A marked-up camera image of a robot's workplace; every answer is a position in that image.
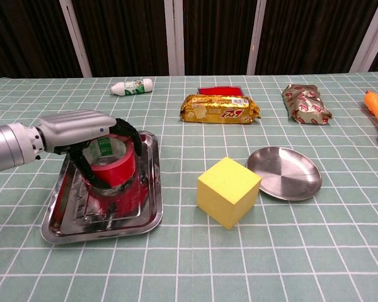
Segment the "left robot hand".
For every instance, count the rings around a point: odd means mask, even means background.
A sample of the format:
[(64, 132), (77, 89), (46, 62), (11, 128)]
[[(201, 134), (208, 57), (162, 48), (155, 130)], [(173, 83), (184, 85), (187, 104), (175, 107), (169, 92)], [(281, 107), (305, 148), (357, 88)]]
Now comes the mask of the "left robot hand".
[(95, 176), (83, 154), (83, 150), (88, 148), (91, 141), (109, 134), (120, 135), (131, 139), (136, 154), (142, 154), (139, 132), (127, 121), (101, 111), (85, 109), (43, 116), (37, 128), (46, 152), (69, 154), (70, 160), (82, 176), (100, 189), (110, 189), (111, 184)]

